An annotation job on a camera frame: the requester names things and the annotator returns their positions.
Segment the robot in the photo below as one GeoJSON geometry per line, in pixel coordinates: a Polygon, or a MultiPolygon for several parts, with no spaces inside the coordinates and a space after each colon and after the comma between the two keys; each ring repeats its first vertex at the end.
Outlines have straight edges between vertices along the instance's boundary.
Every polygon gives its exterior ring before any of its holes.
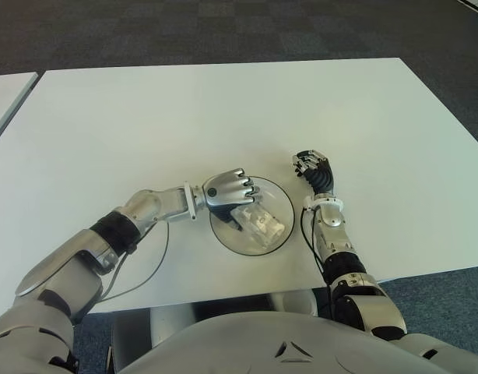
{"type": "MultiPolygon", "coordinates": [[[[333,192],[327,157],[293,156],[314,196],[307,240],[327,284],[331,319],[288,312],[242,312],[196,323],[157,345],[121,374],[226,373],[478,373],[478,356],[423,334],[407,334],[393,301],[366,272],[345,231],[343,202],[333,192]]],[[[100,277],[160,221],[195,219],[207,207],[225,221],[260,195],[242,169],[202,187],[142,190],[124,206],[80,231],[36,265],[0,317],[1,374],[77,372],[73,325],[99,301],[100,277]]]]}

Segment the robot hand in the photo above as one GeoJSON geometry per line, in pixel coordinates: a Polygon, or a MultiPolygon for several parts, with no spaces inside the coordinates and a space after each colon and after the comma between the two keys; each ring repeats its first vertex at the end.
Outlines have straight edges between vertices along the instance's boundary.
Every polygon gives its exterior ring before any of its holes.
{"type": "Polygon", "coordinates": [[[206,205],[209,211],[224,222],[232,220],[233,208],[258,201],[259,188],[244,175],[243,169],[235,169],[208,179],[203,185],[206,205]]]}
{"type": "Polygon", "coordinates": [[[293,156],[293,165],[298,177],[303,175],[307,179],[315,195],[332,194],[334,179],[329,160],[322,153],[316,150],[304,150],[293,156]]]}

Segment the black rubber joint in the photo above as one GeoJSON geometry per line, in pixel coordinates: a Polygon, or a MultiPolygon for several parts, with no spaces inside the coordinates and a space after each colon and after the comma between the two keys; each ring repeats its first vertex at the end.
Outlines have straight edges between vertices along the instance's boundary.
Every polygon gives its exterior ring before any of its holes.
{"type": "Polygon", "coordinates": [[[126,216],[114,211],[99,219],[90,230],[99,234],[118,256],[132,253],[140,239],[137,227],[126,216]]]}
{"type": "Polygon", "coordinates": [[[367,272],[358,256],[351,252],[339,252],[330,256],[324,262],[322,268],[328,284],[345,274],[367,272]]]}

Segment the cable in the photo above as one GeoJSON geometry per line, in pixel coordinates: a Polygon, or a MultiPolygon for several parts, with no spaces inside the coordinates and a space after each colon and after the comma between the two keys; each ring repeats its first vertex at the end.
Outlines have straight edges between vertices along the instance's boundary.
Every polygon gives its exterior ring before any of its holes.
{"type": "MultiPolygon", "coordinates": [[[[322,260],[320,259],[317,252],[315,251],[314,246],[308,241],[307,234],[304,232],[303,218],[306,211],[307,210],[305,208],[303,208],[303,210],[301,211],[301,218],[300,218],[301,234],[303,234],[303,238],[305,242],[307,243],[308,248],[311,250],[311,253],[314,255],[314,259],[315,259],[315,263],[317,264],[318,271],[320,272],[322,279],[324,279],[324,272],[322,271],[322,260]]],[[[312,225],[312,243],[313,243],[313,225],[312,225]]]]}
{"type": "Polygon", "coordinates": [[[321,307],[321,309],[328,306],[329,307],[330,318],[334,319],[334,316],[332,315],[331,288],[327,284],[327,281],[325,280],[325,277],[324,277],[324,272],[322,271],[322,260],[321,260],[320,256],[317,254],[317,252],[315,251],[315,214],[317,213],[318,209],[320,209],[320,206],[317,206],[317,208],[315,208],[314,216],[311,219],[311,243],[308,241],[308,237],[307,237],[306,233],[304,232],[303,218],[304,218],[304,214],[307,211],[306,208],[303,208],[303,210],[301,211],[301,218],[300,218],[301,234],[303,234],[303,238],[304,238],[305,242],[307,243],[308,248],[311,250],[312,254],[314,255],[315,263],[317,264],[318,271],[320,272],[320,275],[322,276],[322,279],[324,280],[324,282],[327,286],[327,299],[328,299],[328,301],[327,301],[327,303],[325,303],[321,307]]]}
{"type": "Polygon", "coordinates": [[[114,286],[114,282],[116,281],[116,278],[118,278],[118,273],[120,272],[121,267],[123,266],[123,263],[125,262],[127,257],[128,257],[128,252],[125,252],[125,254],[123,255],[123,257],[120,260],[120,263],[118,264],[118,267],[114,271],[113,277],[111,278],[111,281],[109,282],[109,285],[107,286],[106,291],[104,291],[104,293],[100,296],[100,298],[99,298],[100,300],[104,300],[104,298],[107,296],[107,294],[109,294],[111,292],[111,289],[114,286]]]}
{"type": "Polygon", "coordinates": [[[103,296],[101,297],[101,300],[99,300],[97,302],[97,304],[101,303],[101,302],[106,302],[108,300],[112,300],[113,298],[118,298],[122,295],[126,295],[128,294],[129,292],[132,292],[134,290],[136,290],[137,288],[140,288],[142,287],[144,284],[146,284],[152,277],[154,277],[154,274],[156,274],[156,272],[160,269],[161,267],[161,264],[163,263],[164,261],[164,258],[165,256],[167,255],[167,251],[168,251],[168,243],[170,242],[170,224],[168,224],[167,222],[167,242],[164,246],[164,252],[163,252],[163,257],[161,257],[161,261],[157,264],[156,266],[156,269],[153,270],[153,272],[145,279],[143,280],[142,282],[140,282],[139,284],[137,284],[136,286],[132,287],[132,288],[129,288],[128,290],[126,291],[123,291],[123,292],[120,292],[119,294],[116,294],[116,295],[113,295],[113,296],[110,296],[109,298],[106,298],[105,296],[107,296],[107,293],[109,291],[111,291],[111,289],[113,288],[113,284],[114,282],[116,281],[116,277],[118,276],[118,273],[120,272],[120,269],[121,269],[121,265],[123,265],[123,262],[125,261],[125,259],[127,258],[127,254],[125,253],[125,256],[120,260],[120,263],[118,265],[118,268],[116,269],[116,271],[114,272],[113,274],[113,278],[111,279],[111,282],[109,283],[109,286],[107,287],[107,290],[106,292],[103,293],[103,296]]]}

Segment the black joint cover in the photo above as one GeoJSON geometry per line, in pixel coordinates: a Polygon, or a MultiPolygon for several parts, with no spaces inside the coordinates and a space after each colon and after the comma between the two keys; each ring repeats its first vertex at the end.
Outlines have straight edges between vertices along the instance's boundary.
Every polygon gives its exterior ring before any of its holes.
{"type": "Polygon", "coordinates": [[[139,229],[123,214],[113,211],[102,217],[90,230],[104,239],[118,256],[131,253],[140,239],[139,229]]]}

